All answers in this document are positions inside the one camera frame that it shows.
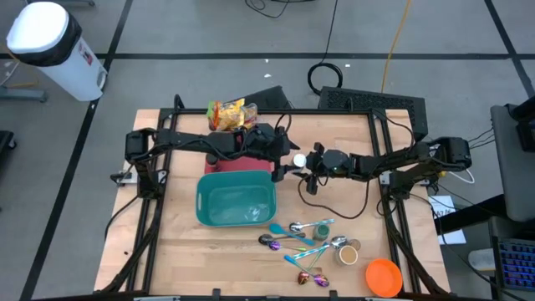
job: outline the snack bag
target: snack bag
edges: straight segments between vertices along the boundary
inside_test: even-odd
[[[257,106],[243,106],[245,99],[222,103],[211,101],[208,105],[208,122],[211,130],[235,130],[241,126],[251,128],[256,124]]]

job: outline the trash can lid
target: trash can lid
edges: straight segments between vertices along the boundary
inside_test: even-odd
[[[39,53],[51,49],[65,34],[69,13],[57,3],[38,2],[26,6],[9,30],[9,50],[14,54]]]

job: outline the small cup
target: small cup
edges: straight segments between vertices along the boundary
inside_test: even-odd
[[[359,259],[359,253],[351,246],[343,246],[334,254],[336,255],[336,262],[344,266],[353,265]]]
[[[329,237],[329,232],[329,226],[317,225],[316,227],[314,227],[314,230],[312,232],[312,239],[322,242],[327,239],[327,237]]]

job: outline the orange plastic lid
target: orange plastic lid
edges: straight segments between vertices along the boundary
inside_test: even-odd
[[[378,258],[366,268],[366,283],[379,297],[392,298],[400,292],[403,277],[394,263],[388,259]]]

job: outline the concrete floor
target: concrete floor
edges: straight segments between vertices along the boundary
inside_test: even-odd
[[[104,246],[104,227],[110,218],[116,188],[109,180],[123,162],[124,135],[138,109],[169,107],[175,93],[186,107],[205,108],[209,100],[233,99],[277,84],[299,108],[314,108],[318,97],[306,82],[308,68],[318,59],[302,53],[322,53],[329,34],[334,2],[318,0],[288,5],[284,15],[267,19],[241,0],[96,0],[95,8],[67,4],[79,20],[84,38],[105,58],[122,13],[116,59],[73,170],[64,208],[38,277],[33,298],[91,293]],[[535,54],[535,3],[531,0],[494,0],[512,45],[519,54]],[[0,4],[0,36],[23,7],[19,0]],[[267,2],[269,13],[280,3]],[[395,35],[404,2],[394,0],[339,0],[330,53],[357,54],[356,59],[330,59],[343,68],[344,87],[379,91],[385,61],[358,59],[358,54],[385,54]],[[121,54],[232,54],[230,59],[174,56],[171,59],[124,59]],[[273,59],[283,53],[288,59]],[[396,53],[507,54],[483,0],[414,0]],[[240,59],[241,54],[253,59]],[[511,59],[395,59],[390,64],[386,93],[423,97],[430,136],[472,138],[490,128],[490,107],[518,104],[527,98]],[[0,74],[8,68],[0,60]],[[535,61],[523,60],[535,79]],[[0,295],[21,297],[48,218],[58,198],[69,160],[79,137],[88,103],[80,103],[50,79],[38,74],[40,89],[50,95],[45,104],[0,101],[0,129],[16,133],[19,147],[0,177]],[[22,67],[10,83],[32,80]],[[335,85],[333,75],[318,70],[317,86]],[[448,176],[441,184],[474,202],[502,191],[493,145],[473,151],[471,168],[476,185]],[[465,205],[462,200],[456,203]],[[466,256],[488,247],[486,225],[465,230],[467,245],[454,247]],[[482,282],[443,249],[453,292],[490,297]]]

